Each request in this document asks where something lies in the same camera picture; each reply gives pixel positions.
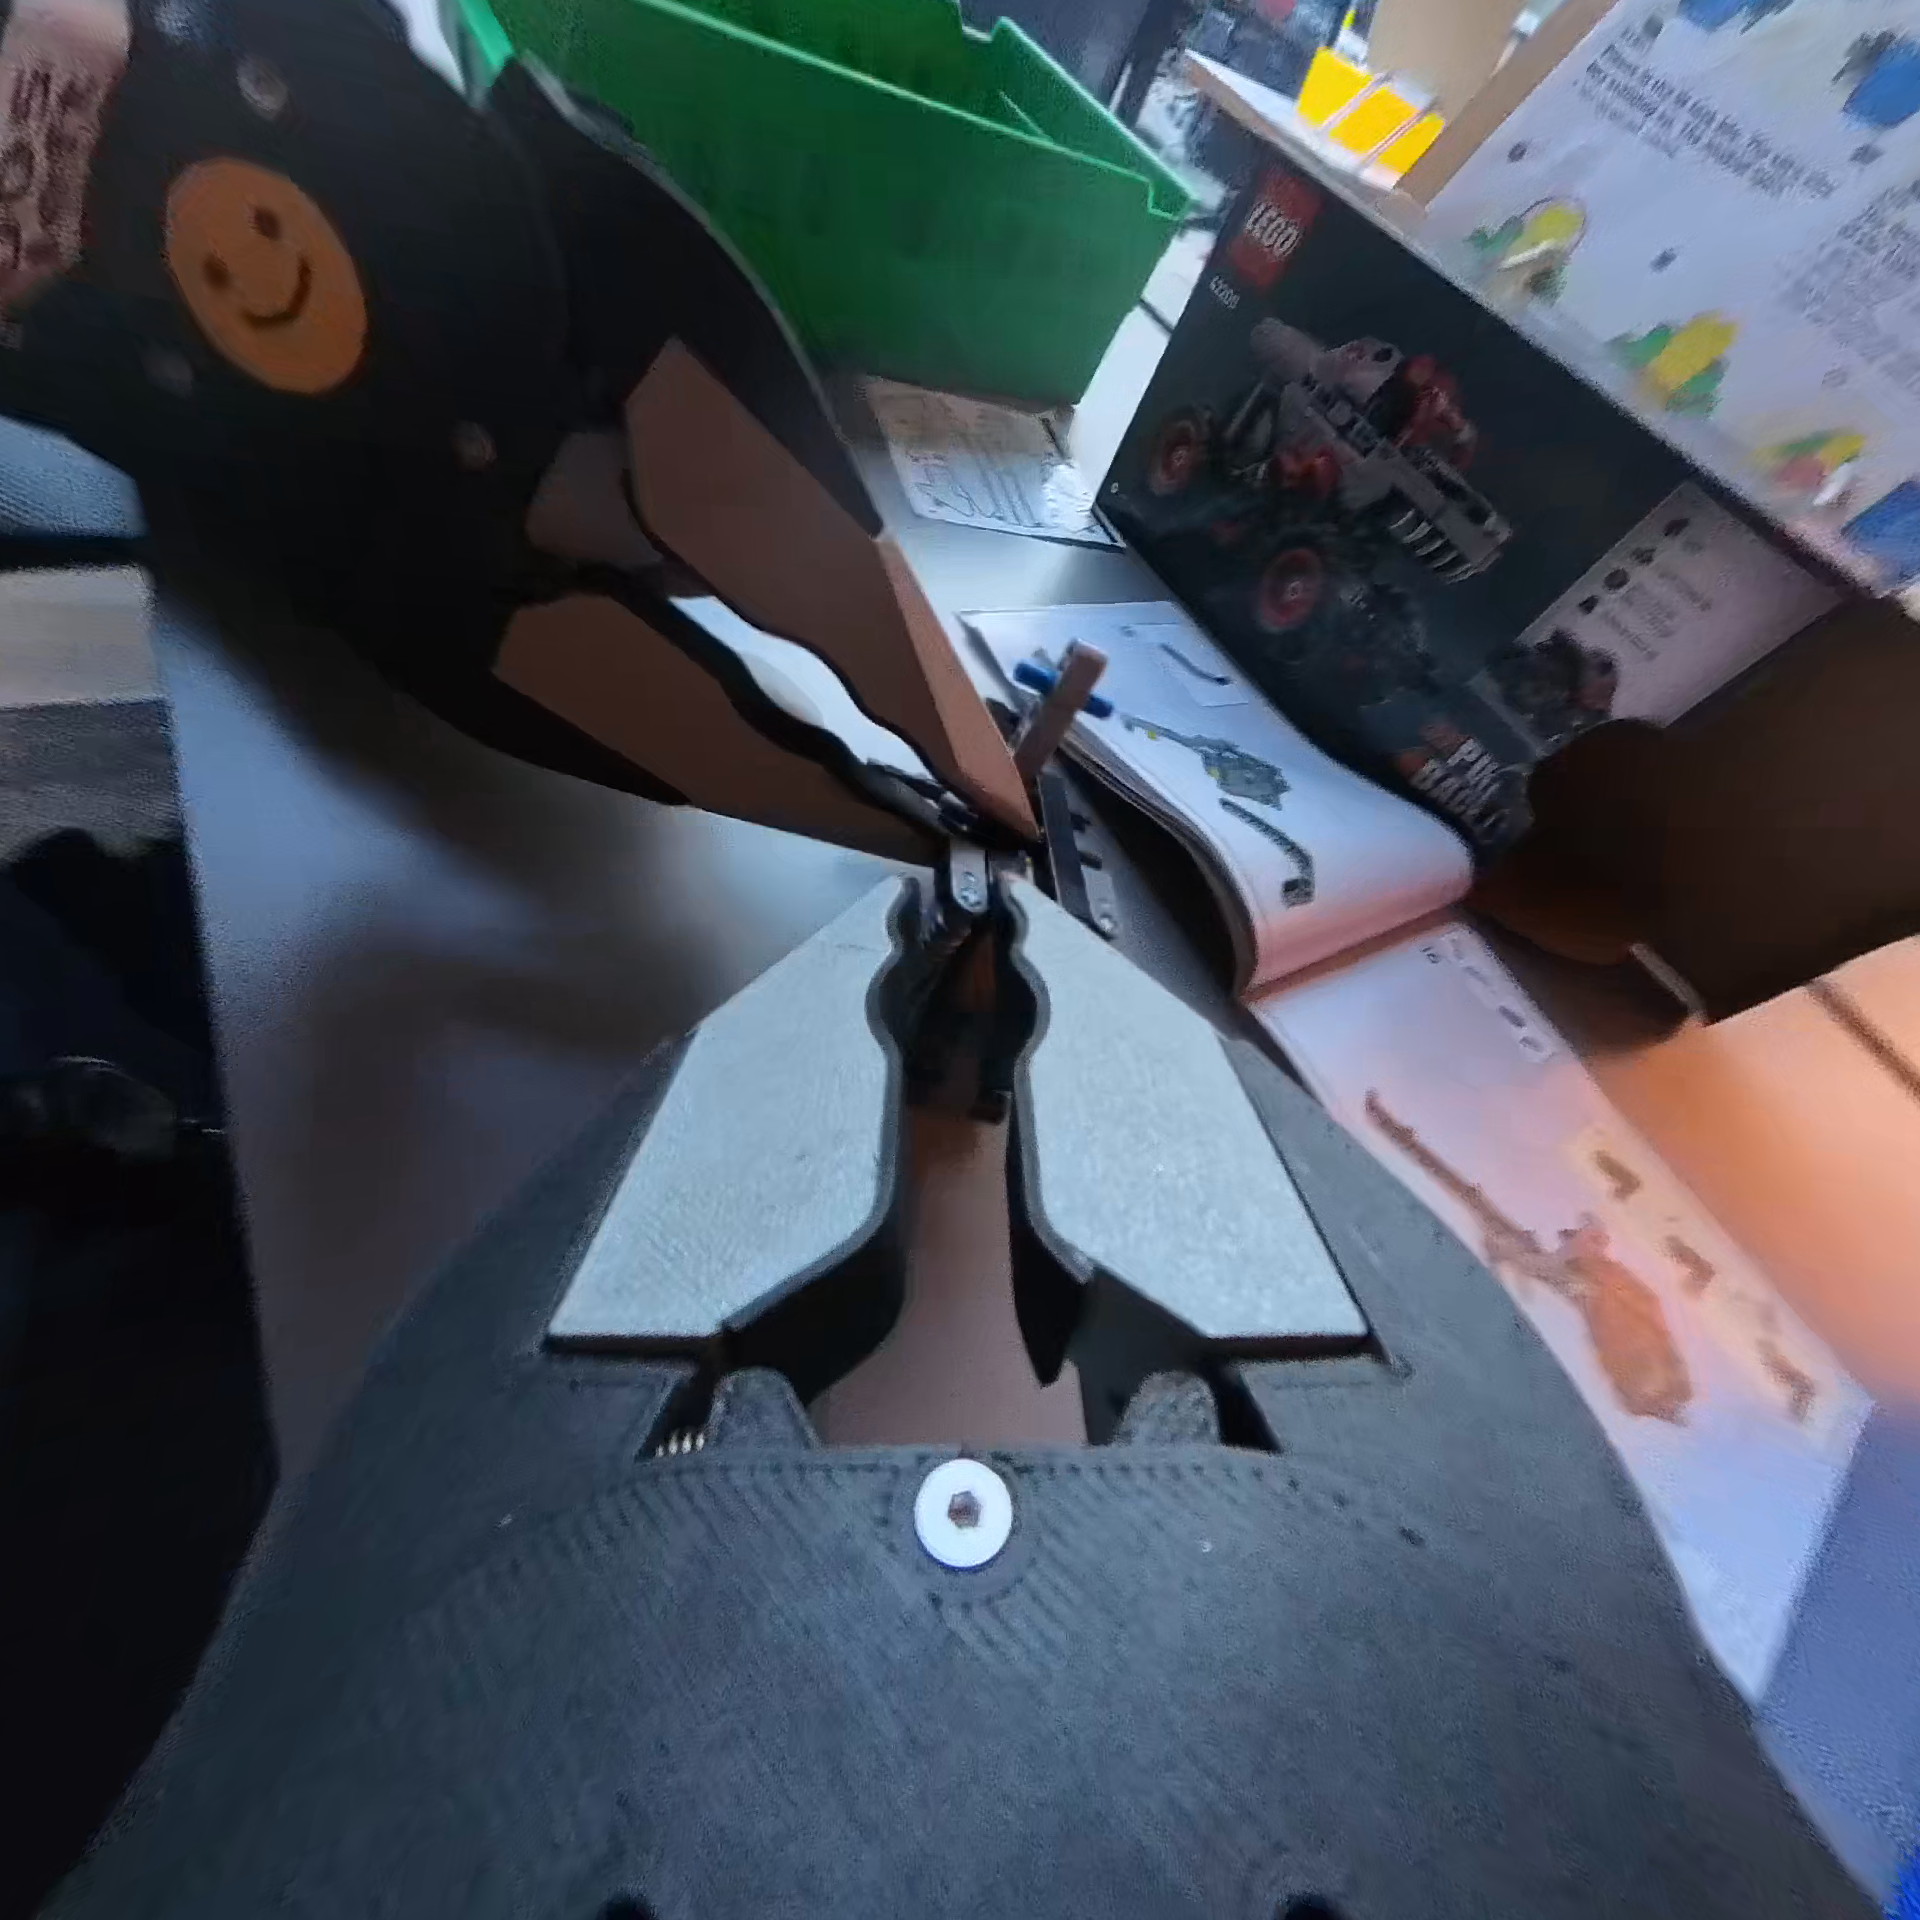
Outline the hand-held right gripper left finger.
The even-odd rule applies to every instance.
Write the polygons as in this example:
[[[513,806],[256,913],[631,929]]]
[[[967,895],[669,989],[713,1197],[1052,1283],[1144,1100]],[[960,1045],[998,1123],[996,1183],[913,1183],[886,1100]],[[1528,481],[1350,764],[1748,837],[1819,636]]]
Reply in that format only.
[[[890,876],[692,1029],[582,1230],[552,1351],[758,1368],[810,1404],[880,1347],[918,929],[918,884]]]

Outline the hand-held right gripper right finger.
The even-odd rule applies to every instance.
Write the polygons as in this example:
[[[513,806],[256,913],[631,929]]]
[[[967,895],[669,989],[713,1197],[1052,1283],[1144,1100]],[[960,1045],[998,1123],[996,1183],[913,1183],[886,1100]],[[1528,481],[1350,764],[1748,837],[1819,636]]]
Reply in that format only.
[[[1004,879],[1013,1301],[1085,1438],[1156,1377],[1245,1426],[1245,1364],[1374,1356],[1374,1330],[1223,1035],[1030,879]]]

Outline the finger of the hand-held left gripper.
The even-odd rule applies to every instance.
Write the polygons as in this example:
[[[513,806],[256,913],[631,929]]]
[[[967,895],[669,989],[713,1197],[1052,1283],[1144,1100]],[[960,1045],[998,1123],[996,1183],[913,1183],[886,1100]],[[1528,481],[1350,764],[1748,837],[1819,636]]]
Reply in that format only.
[[[698,809],[852,851],[930,866],[947,808],[888,760],[880,732],[820,664],[781,639],[722,631],[680,605],[651,613],[570,592],[507,619],[492,674]]]
[[[753,627],[827,661],[971,809],[1040,822],[996,719],[898,541],[866,525],[681,341],[625,397],[645,534]]]

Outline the grey lego model assembly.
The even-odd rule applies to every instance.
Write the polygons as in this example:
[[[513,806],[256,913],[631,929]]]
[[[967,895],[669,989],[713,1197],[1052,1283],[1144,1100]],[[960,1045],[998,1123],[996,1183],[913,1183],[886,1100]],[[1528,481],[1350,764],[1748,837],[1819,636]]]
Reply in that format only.
[[[989,707],[987,716],[1013,753],[1037,837],[1013,846],[951,834],[930,876],[910,885],[899,920],[903,955],[880,1000],[888,1034],[902,1044],[913,1105],[987,1126],[1009,1115],[1016,1059],[1037,1017],[1013,964],[1013,881],[1034,884],[1104,942],[1119,936],[1091,814],[1062,766],[1072,725],[1113,712],[1097,692],[1106,661],[1102,649],[1074,639],[1054,664],[1022,660],[1013,667],[1017,707]]]

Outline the open lego instruction booklet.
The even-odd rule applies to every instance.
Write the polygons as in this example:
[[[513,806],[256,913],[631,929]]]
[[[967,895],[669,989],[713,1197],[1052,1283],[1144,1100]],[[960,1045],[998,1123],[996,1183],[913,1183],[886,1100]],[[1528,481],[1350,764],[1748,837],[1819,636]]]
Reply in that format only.
[[[1017,703],[1106,658],[1067,750],[1193,857],[1233,989],[1326,1112],[1505,1286],[1764,1702],[1868,1395],[1466,920],[1466,843],[1294,729],[1169,601],[975,609]]]

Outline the black lego set box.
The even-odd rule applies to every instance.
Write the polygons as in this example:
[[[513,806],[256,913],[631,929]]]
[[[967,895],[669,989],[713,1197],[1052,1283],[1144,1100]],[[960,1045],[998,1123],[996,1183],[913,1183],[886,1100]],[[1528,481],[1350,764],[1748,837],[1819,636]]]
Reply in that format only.
[[[1672,724],[1843,600],[1272,148],[1242,163],[1102,495],[1294,725],[1477,855],[1522,837],[1549,757]]]

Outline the white sticker sheet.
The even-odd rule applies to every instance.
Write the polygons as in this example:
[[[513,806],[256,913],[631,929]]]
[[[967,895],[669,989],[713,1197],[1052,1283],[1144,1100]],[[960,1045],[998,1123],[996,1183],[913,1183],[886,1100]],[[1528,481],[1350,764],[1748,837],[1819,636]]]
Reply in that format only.
[[[877,376],[862,395],[915,516],[1049,543],[1122,543],[1049,415]]]

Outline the green plastic bin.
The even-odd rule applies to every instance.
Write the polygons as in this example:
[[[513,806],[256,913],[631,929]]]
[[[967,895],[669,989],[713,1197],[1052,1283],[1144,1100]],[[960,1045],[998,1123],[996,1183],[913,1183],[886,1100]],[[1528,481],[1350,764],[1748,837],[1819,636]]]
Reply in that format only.
[[[1181,179],[1007,17],[945,1],[451,1],[607,109],[821,364],[1078,401],[1187,216]]]

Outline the dark brown box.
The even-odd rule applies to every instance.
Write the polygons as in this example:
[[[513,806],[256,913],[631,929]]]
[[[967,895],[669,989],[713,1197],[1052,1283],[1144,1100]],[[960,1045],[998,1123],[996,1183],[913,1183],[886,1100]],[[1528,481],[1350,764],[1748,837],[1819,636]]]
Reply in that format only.
[[[1701,1019],[1918,931],[1918,626],[1852,600],[1668,725],[1600,724],[1528,779],[1471,905],[1578,964],[1636,953]]]

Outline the person's dark clothing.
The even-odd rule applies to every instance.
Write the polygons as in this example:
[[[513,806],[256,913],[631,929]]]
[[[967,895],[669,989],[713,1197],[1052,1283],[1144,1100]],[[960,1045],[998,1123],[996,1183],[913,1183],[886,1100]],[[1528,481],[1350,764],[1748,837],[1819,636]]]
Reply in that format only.
[[[4,861],[1,1912],[170,1721],[275,1489],[182,837]]]

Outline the tan cardboard box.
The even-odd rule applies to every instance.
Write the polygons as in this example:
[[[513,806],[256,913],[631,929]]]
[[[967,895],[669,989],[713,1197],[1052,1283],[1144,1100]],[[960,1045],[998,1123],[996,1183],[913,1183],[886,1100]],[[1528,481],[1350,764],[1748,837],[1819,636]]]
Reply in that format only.
[[[1329,47],[1418,85],[1445,119],[1435,143],[1391,185],[1355,171],[1307,127],[1296,108],[1302,80],[1283,93],[1200,52],[1181,55],[1180,76],[1238,132],[1421,209],[1610,10],[1610,1],[1382,1],[1365,31],[1345,21]]]

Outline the printed poster board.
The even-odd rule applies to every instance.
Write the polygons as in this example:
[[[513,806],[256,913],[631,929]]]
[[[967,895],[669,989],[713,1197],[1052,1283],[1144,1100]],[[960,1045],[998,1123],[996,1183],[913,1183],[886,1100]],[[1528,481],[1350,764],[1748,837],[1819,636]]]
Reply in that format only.
[[[1613,3],[1418,238],[1916,612],[1918,5]]]

